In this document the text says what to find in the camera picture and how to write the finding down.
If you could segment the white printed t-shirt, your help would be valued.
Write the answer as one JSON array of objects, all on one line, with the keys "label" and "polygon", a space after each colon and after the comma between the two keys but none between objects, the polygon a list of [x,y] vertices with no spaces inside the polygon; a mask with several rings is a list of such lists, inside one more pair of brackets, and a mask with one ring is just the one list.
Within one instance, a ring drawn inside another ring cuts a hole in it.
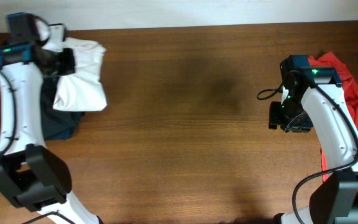
[{"label": "white printed t-shirt", "polygon": [[107,99],[100,82],[106,49],[99,42],[67,37],[65,41],[48,41],[45,50],[72,49],[75,72],[58,79],[53,109],[68,112],[102,111]]}]

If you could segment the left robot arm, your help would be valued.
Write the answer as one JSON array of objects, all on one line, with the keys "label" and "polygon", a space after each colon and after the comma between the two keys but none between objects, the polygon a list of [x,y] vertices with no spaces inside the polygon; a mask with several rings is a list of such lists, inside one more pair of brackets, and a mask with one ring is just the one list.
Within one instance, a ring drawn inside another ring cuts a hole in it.
[{"label": "left robot arm", "polygon": [[55,223],[100,223],[72,189],[67,164],[46,147],[41,89],[46,78],[75,71],[64,24],[31,13],[7,17],[10,36],[0,48],[0,193],[16,208]]}]

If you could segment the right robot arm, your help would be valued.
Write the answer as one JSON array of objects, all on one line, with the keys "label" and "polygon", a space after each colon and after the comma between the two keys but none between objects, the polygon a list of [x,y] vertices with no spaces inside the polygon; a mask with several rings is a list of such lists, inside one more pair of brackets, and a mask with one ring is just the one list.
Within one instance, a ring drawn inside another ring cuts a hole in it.
[{"label": "right robot arm", "polygon": [[316,130],[327,168],[301,180],[293,190],[292,212],[273,222],[358,223],[358,131],[347,109],[342,81],[333,67],[312,67],[305,55],[280,63],[280,101],[270,104],[270,129]]}]

